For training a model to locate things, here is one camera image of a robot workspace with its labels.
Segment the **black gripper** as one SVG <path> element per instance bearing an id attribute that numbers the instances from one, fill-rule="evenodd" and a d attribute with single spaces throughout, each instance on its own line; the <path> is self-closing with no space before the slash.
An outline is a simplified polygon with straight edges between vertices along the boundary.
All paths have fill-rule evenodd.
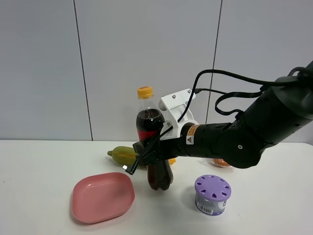
<path id="1" fill-rule="evenodd" d="M 151 137 L 133 144 L 136 158 L 132 165 L 122 168 L 133 175 L 139 165 L 153 165 L 179 156 L 188 156 L 181 138 L 161 141 L 159 137 Z"/>

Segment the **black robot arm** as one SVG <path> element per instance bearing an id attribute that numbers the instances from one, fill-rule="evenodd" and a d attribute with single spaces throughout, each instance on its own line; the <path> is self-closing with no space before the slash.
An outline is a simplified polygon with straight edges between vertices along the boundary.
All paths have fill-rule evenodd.
<path id="1" fill-rule="evenodd" d="M 232 123 L 198 124 L 189 110 L 201 90 L 197 86 L 161 98 L 159 108 L 168 115 L 161 132 L 147 145 L 136 142 L 137 159 L 125 171 L 134 174 L 140 163 L 154 164 L 178 156 L 223 159 L 236 168 L 258 164 L 263 151 L 280 143 L 313 119 L 313 67 L 293 68 L 274 82 L 261 81 L 223 70 L 217 74 L 260 85 L 256 93 L 230 92 L 217 99 L 254 98 L 245 110 L 216 112 L 235 115 Z"/>

